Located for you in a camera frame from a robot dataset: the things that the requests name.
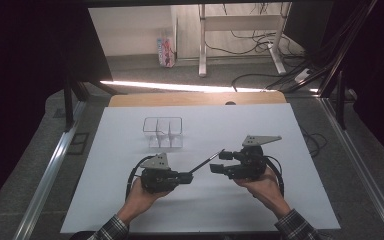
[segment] hand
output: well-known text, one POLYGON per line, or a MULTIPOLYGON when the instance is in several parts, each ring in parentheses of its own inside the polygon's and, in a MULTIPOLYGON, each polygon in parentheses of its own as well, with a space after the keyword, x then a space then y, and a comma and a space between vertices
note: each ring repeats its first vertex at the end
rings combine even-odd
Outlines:
POLYGON ((234 179, 236 184, 248 189, 260 202, 270 209, 278 219, 286 216, 290 211, 288 203, 283 199, 277 183, 276 175, 269 167, 259 179, 234 179))
POLYGON ((148 193, 142 188, 141 179, 138 177, 133 181, 129 196, 123 207, 118 211, 117 216, 124 224, 129 225, 134 218, 146 212, 158 198, 169 193, 148 193))

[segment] white board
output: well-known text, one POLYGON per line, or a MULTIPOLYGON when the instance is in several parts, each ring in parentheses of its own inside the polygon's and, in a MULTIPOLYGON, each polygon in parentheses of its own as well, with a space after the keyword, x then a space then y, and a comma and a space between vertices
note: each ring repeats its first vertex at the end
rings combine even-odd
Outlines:
MULTIPOLYGON (((318 229, 337 229, 320 177, 289 104, 106 108, 61 232, 98 230, 123 205, 126 182, 149 148, 142 132, 146 117, 181 117, 183 147, 169 149, 174 171, 187 172, 225 148, 239 151, 247 135, 281 136, 263 145, 283 169, 285 199, 318 229)), ((215 158, 212 163, 227 164, 215 158)), ((274 214, 209 165, 133 220, 132 233, 276 231, 274 214)))

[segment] plaid shirt sleeve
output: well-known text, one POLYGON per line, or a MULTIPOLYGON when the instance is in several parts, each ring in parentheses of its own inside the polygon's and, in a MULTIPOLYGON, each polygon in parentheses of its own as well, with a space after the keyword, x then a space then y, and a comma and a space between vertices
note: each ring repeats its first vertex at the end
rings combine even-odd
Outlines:
POLYGON ((95 232, 88 240, 116 240, 125 239, 129 229, 114 215, 101 229, 95 232))
POLYGON ((319 233, 295 209, 275 224, 285 240, 321 240, 319 233))

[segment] gray floor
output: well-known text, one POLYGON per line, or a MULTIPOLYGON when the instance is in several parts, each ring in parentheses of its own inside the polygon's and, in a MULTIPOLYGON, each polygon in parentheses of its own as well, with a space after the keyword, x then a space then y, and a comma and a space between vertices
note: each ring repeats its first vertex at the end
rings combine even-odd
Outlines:
MULTIPOLYGON (((139 62, 149 61, 145 57, 139 62)), ((249 72, 274 71, 273 65, 264 63, 240 63, 243 60, 217 60, 210 64, 212 74, 205 79, 197 77, 197 65, 191 62, 179 63, 175 68, 166 69, 148 65, 134 69, 122 69, 123 59, 109 59, 113 75, 123 78, 142 79, 142 81, 162 81, 166 83, 182 82, 188 84, 207 84, 229 86, 237 75, 249 72)), ((246 79, 242 84, 247 87, 261 88, 272 80, 246 79)), ((118 87, 119 91, 131 94, 141 92, 165 92, 165 90, 118 87)), ((341 230, 324 231, 335 239, 384 239, 384 224, 373 205, 372 200, 357 175, 350 158, 338 140, 320 101, 311 97, 308 89, 288 94, 287 101, 292 105, 299 124, 309 134, 321 134, 327 140, 326 147, 314 157, 341 230)), ((37 221, 31 239, 68 239, 68 235, 59 234, 59 230, 68 210, 77 180, 82 172, 93 136, 99 124, 104 107, 110 95, 88 85, 91 98, 87 102, 84 115, 77 129, 79 139, 89 134, 86 146, 72 145, 64 158, 60 172, 49 194, 40 218, 37 221)), ((347 132, 360 151, 365 163, 384 193, 384 148, 354 113, 352 102, 346 104, 347 132)), ((32 198, 36 186, 45 171, 49 159, 65 127, 65 119, 58 115, 63 109, 63 94, 58 92, 49 97, 46 114, 30 145, 19 164, 0 192, 0 239, 11 239, 32 198)), ((309 151, 314 145, 309 142, 309 151)))

